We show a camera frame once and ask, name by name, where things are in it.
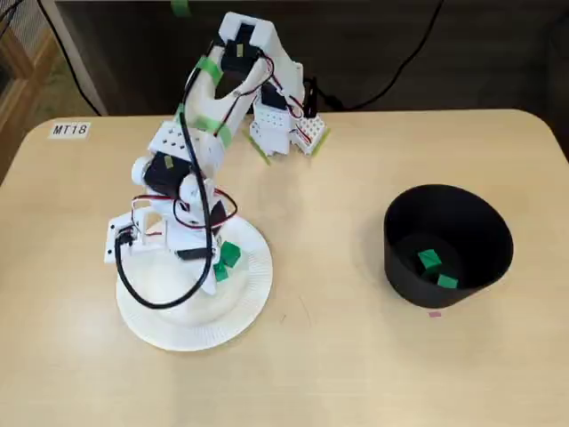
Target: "floor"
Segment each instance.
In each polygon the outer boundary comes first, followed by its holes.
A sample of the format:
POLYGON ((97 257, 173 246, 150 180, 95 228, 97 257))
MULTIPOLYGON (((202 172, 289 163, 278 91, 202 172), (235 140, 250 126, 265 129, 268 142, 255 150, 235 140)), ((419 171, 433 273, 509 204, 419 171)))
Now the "floor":
POLYGON ((51 118, 93 115, 79 94, 67 63, 59 56, 39 93, 36 108, 28 117, 22 137, 51 118))

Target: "red wire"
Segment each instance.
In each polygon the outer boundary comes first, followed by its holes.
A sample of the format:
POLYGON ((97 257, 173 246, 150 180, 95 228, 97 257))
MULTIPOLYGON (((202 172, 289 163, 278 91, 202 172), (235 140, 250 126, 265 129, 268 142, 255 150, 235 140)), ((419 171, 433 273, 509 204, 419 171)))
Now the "red wire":
POLYGON ((292 95, 289 95, 289 98, 290 98, 291 100, 293 100, 294 103, 295 103, 296 105, 298 105, 301 109, 304 109, 304 106, 302 105, 302 102, 300 102, 299 100, 297 100, 296 98, 294 98, 292 95))
POLYGON ((304 136, 305 140, 310 144, 312 144, 312 139, 310 139, 310 137, 308 135, 306 135, 302 129, 299 128, 298 125, 296 125, 296 128, 299 130, 300 133, 302 133, 302 136, 304 136))
POLYGON ((288 108, 288 112, 290 113, 291 116, 293 116, 294 118, 302 118, 302 114, 300 114, 299 116, 295 116, 294 115, 294 108, 291 107, 290 105, 286 104, 286 107, 288 108))
MULTIPOLYGON (((223 224, 225 224, 225 223, 226 223, 227 221, 229 221, 231 218, 233 218, 233 217, 236 215, 238 208, 237 208, 237 203, 236 203, 236 201, 235 201, 228 193, 226 193, 225 191, 223 191, 223 190, 221 190, 221 189, 215 189, 215 190, 214 190, 214 193, 223 196, 224 198, 226 198, 227 200, 229 200, 229 202, 231 202, 231 204, 235 207, 235 209, 233 210, 233 212, 230 213, 230 214, 227 216, 227 218, 225 218, 225 220, 220 221, 220 222, 216 222, 215 224, 212 224, 212 228, 213 228, 213 229, 216 229, 216 228, 222 226, 223 224)), ((172 205, 172 212, 173 212, 173 215, 174 215, 174 218, 176 219, 176 221, 177 221, 179 224, 183 225, 184 227, 188 227, 189 229, 193 229, 193 230, 202 230, 202 229, 204 229, 204 228, 205 228, 204 225, 188 224, 187 222, 182 221, 182 220, 178 217, 178 214, 176 213, 176 202, 177 202, 177 201, 178 201, 178 200, 174 200, 174 203, 173 203, 173 205, 172 205)))
POLYGON ((229 120, 229 116, 231 116, 231 113, 233 112, 233 109, 235 108, 235 106, 237 105, 237 102, 239 101, 239 99, 242 96, 248 96, 251 95, 255 92, 257 92, 259 90, 259 88, 261 86, 263 86, 264 84, 266 84, 271 77, 274 77, 275 75, 275 62, 273 60, 271 60, 268 56, 262 56, 262 58, 269 64, 269 69, 270 72, 268 73, 268 77, 263 80, 261 83, 259 83, 258 85, 256 85, 252 90, 247 91, 247 92, 243 92, 243 93, 239 93, 237 95, 237 97, 235 98, 235 100, 233 101, 233 103, 231 104, 231 107, 229 107, 228 112, 225 113, 225 116, 223 117, 223 119, 221 120, 220 125, 218 126, 218 128, 215 130, 215 132, 213 133, 213 136, 217 138, 218 133, 220 132, 221 128, 228 122, 229 120))
MULTIPOLYGON (((138 202, 139 200, 172 200, 172 198, 169 196, 161 196, 153 194, 140 194, 132 198, 132 202, 138 202)), ((131 206, 131 222, 134 228, 137 229, 140 234, 142 234, 142 231, 140 231, 139 226, 136 224, 136 222, 134 222, 134 207, 132 206, 131 206)), ((144 234, 146 234, 147 238, 150 238, 152 236, 162 235, 160 231, 155 231, 152 233, 144 233, 144 234)))

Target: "power cord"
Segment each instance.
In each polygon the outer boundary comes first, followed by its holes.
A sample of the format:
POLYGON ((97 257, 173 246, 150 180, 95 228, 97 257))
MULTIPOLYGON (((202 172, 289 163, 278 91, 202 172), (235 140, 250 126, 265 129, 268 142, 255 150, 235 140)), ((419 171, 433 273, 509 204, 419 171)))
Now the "power cord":
POLYGON ((24 0, 16 0, 16 2, 8 6, 6 9, 4 9, 2 14, 0 14, 0 22, 3 21, 6 17, 8 17, 4 27, 2 28, 2 32, 0 32, 0 40, 2 39, 2 37, 4 37, 5 32, 8 31, 8 28, 10 27, 10 24, 14 19, 14 15, 18 11, 18 6, 20 6, 21 2, 23 1, 24 0))
POLYGON ((84 99, 84 101, 87 103, 87 105, 89 105, 89 107, 91 107, 93 112, 97 116, 100 116, 100 112, 97 109, 97 107, 95 107, 93 105, 91 100, 87 97, 87 95, 85 95, 85 92, 83 92, 83 89, 81 88, 81 85, 79 84, 79 80, 77 79, 77 75, 75 73, 75 70, 73 69, 73 66, 71 65, 71 60, 69 59, 69 55, 68 55, 67 51, 65 50, 65 47, 63 46, 63 42, 61 41, 60 35, 57 33, 57 30, 55 29, 55 26, 53 25, 52 20, 50 19, 49 15, 45 11, 44 5, 42 4, 42 0, 36 0, 36 2, 37 2, 37 6, 39 7, 40 11, 42 12, 45 20, 47 21, 48 25, 52 29, 52 33, 55 36, 55 39, 57 40, 57 44, 60 46, 61 52, 63 53, 63 57, 65 58, 65 62, 68 64, 69 71, 71 72, 71 76, 73 77, 73 81, 75 82, 75 86, 76 86, 77 90, 79 91, 79 94, 84 99))
POLYGON ((417 57, 417 55, 421 52, 422 48, 425 46, 425 44, 429 40, 430 33, 432 32, 433 27, 435 27, 438 15, 441 12, 441 9, 442 9, 444 3, 445 3, 445 0, 439 0, 437 7, 435 8, 435 11, 433 12, 433 15, 429 21, 428 26, 427 26, 427 30, 423 34, 421 41, 419 42, 417 47, 413 50, 411 55, 409 55, 401 63, 399 68, 397 68, 395 75, 391 78, 389 83, 378 94, 376 94, 375 96, 373 96, 372 98, 370 98, 367 101, 360 102, 359 104, 356 104, 352 107, 346 107, 346 106, 344 106, 344 103, 338 97, 324 93, 322 91, 322 89, 320 89, 317 86, 317 81, 315 78, 305 79, 304 82, 309 83, 309 96, 308 96, 308 101, 307 101, 307 107, 305 107, 305 115, 307 115, 307 117, 313 117, 315 115, 314 113, 316 111, 316 96, 312 95, 312 98, 310 98, 310 94, 312 94, 312 93, 317 93, 318 95, 320 95, 322 97, 322 99, 324 100, 325 104, 328 105, 331 109, 333 109, 335 111, 356 111, 358 109, 362 109, 363 107, 367 107, 370 104, 373 104, 379 98, 383 97, 395 85, 399 76, 401 76, 401 73, 403 73, 405 67, 407 67, 417 57))

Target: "label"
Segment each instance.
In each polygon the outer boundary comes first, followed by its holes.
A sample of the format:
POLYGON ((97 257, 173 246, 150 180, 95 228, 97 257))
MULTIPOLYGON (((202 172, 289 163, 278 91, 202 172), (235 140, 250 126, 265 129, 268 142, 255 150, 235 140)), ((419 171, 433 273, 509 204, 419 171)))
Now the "label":
POLYGON ((172 169, 174 167, 174 161, 170 156, 164 156, 164 163, 166 165, 166 169, 172 169))
POLYGON ((51 140, 83 140, 89 134, 91 122, 55 122, 49 138, 51 140))

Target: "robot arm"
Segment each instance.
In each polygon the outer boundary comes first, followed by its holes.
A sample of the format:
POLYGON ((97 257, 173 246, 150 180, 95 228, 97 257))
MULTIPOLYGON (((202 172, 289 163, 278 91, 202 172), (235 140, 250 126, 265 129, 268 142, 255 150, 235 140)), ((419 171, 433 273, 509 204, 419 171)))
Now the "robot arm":
MULTIPOLYGON (((220 229, 235 214, 236 206, 234 211, 228 205, 232 200, 215 188, 213 177, 252 105, 251 134, 268 155, 288 153, 291 142, 309 154, 324 134, 319 117, 303 117, 302 65, 283 50, 271 22, 230 12, 221 23, 219 36, 220 41, 212 44, 190 74, 185 102, 180 106, 200 170, 186 150, 180 124, 175 120, 164 122, 148 146, 152 156, 139 158, 132 168, 132 180, 146 189, 146 194, 133 203, 146 199, 150 206, 134 206, 131 213, 111 220, 105 262, 120 261, 114 242, 121 232, 129 230, 130 245, 123 246, 122 255, 166 249, 187 263, 197 277, 207 266, 204 259, 210 257, 205 253, 209 240, 214 242, 211 265, 218 265, 225 243, 220 229), (233 92, 215 99, 224 70, 246 78, 233 92), (203 177, 205 205, 197 173, 203 177), (204 227, 206 206, 212 223, 211 240, 204 227), (159 230, 149 235, 146 222, 151 213, 160 214, 162 222, 159 230)), ((215 294, 218 279, 210 268, 201 288, 215 294)))

